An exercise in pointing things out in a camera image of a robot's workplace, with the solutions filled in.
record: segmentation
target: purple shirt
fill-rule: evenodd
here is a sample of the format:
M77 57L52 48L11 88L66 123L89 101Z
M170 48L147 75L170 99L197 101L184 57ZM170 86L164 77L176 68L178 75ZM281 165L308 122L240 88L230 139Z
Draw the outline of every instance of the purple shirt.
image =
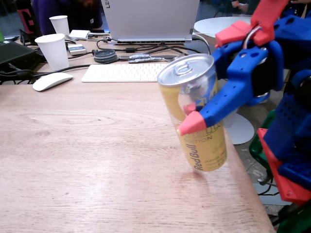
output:
M75 0L33 0L33 9L42 34L54 34L52 16L68 16L69 30L91 30L102 26L101 2L94 0L93 7L85 8Z

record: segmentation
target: white keyboard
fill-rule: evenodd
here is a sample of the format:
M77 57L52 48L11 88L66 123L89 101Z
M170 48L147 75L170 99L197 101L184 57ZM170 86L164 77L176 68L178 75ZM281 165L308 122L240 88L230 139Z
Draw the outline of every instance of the white keyboard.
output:
M156 82L166 63L90 65L83 83Z

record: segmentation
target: yellow can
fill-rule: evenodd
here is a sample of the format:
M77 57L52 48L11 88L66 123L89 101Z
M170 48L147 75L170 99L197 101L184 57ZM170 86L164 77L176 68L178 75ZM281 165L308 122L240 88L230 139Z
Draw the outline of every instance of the yellow can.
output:
M218 92L214 58L193 54L167 65L157 77L173 125L199 111ZM223 123L181 136L177 134L190 165L200 171L220 168L227 158Z

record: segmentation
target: paper cup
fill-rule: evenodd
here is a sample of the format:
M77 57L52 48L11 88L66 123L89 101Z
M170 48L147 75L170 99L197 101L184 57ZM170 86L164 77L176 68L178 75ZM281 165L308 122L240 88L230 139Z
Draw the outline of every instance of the paper cup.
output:
M56 33L61 33L64 35L70 34L67 16L53 16L50 17L50 21L52 22Z
M39 45L51 69L59 70L69 67L69 60L64 34L44 35L35 42Z

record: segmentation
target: silver laptop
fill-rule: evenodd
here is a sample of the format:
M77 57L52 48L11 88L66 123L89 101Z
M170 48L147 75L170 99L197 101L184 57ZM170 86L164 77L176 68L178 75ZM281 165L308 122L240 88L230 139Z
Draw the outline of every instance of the silver laptop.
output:
M190 42L199 2L102 0L111 38L138 44Z

